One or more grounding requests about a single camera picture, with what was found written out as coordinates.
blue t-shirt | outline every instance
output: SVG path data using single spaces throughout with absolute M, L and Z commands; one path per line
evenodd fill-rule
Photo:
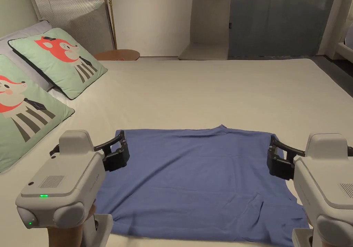
M 96 202 L 97 213 L 113 216 L 113 233 L 293 246 L 293 229 L 309 227 L 285 180 L 269 174 L 271 133 L 219 126 L 125 134 L 128 165 L 107 173 Z

pillowcase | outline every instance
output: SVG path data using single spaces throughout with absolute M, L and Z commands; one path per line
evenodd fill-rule
M 14 52 L 74 99 L 107 69 L 60 28 L 9 41 Z
M 0 55 L 0 173 L 73 113 Z
M 23 59 L 21 59 L 16 53 L 13 52 L 12 48 L 9 46 L 8 41 L 18 38 L 26 38 L 38 34 L 42 34 L 48 30 L 52 29 L 52 26 L 48 21 L 42 21 L 31 27 L 16 31 L 0 38 L 0 54 L 6 55 L 11 59 L 15 65 L 20 68 L 28 77 L 42 87 L 44 90 L 48 91 L 50 88 L 54 87 L 53 84 L 46 81 L 35 69 L 27 64 Z

beige chair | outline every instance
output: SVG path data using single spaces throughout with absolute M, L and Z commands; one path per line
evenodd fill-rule
M 179 60 L 227 60 L 231 0 L 192 0 L 190 44 Z

mattress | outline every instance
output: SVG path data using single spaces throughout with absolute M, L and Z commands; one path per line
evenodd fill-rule
M 339 132 L 353 145 L 353 99 L 309 59 L 269 61 L 103 61 L 108 72 L 70 101 L 76 110 L 0 175 L 1 246 L 47 247 L 46 230 L 27 230 L 15 199 L 65 130 L 85 129 L 94 145 L 117 129 L 198 129 L 221 124 L 275 133 L 305 149 L 310 132 Z M 295 195 L 292 182 L 287 182 Z M 214 246 L 110 235 L 107 246 Z M 217 243 L 217 246 L 243 243 Z

human hand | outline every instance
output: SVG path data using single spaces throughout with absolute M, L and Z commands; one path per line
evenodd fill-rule
M 91 206 L 87 219 L 96 213 L 97 207 Z M 69 229 L 50 227 L 48 229 L 49 247 L 80 247 L 83 236 L 83 224 Z

